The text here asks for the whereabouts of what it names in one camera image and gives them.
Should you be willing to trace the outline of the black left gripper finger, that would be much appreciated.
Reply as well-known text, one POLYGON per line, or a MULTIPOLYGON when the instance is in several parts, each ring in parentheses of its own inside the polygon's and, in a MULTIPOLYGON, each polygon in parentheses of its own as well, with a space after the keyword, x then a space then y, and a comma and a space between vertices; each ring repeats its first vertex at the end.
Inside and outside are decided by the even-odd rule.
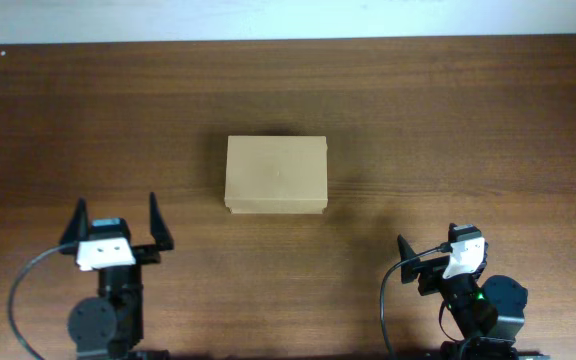
POLYGON ((60 253, 62 255, 75 255, 79 243, 87 239, 88 230, 89 217, 87 204, 83 198, 80 198, 77 201, 72 218, 60 238, 60 253))
POLYGON ((174 249, 174 239, 162 217, 154 192, 149 194, 150 233, 159 251, 174 249))

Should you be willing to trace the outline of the brown cardboard box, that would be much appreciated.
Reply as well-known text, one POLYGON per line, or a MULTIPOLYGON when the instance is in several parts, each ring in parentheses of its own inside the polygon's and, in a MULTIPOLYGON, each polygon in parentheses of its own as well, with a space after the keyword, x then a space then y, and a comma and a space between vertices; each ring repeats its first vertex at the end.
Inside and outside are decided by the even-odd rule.
POLYGON ((233 214, 322 214, 327 150, 324 136, 229 136, 225 206, 233 214))

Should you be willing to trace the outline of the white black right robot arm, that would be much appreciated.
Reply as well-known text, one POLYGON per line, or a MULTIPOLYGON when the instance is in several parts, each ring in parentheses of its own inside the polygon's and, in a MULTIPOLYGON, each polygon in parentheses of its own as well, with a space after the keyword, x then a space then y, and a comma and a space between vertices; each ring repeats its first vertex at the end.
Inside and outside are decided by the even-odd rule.
POLYGON ((545 359, 538 351, 520 352, 516 337, 525 325, 528 290, 516 280, 495 275, 479 279, 487 266, 488 243, 472 224, 450 224, 447 240, 416 252, 397 237, 400 261, 388 272, 401 272, 401 282, 417 282, 422 296, 438 294, 438 322, 449 313, 462 337, 452 336, 433 355, 436 359, 545 359))

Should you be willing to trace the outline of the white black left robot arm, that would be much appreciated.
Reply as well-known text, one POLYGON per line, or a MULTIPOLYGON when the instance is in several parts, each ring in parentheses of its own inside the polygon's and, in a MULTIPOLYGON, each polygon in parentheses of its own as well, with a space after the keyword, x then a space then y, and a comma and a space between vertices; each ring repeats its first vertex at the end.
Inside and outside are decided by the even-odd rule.
POLYGON ((97 294, 75 305, 67 330, 78 359, 169 360, 167 350, 137 350, 144 338, 142 268, 159 264, 174 239, 149 194, 150 234, 154 241, 133 245, 123 218, 90 220, 86 202, 77 202, 60 241, 60 253, 75 258, 82 272, 98 274, 97 294))

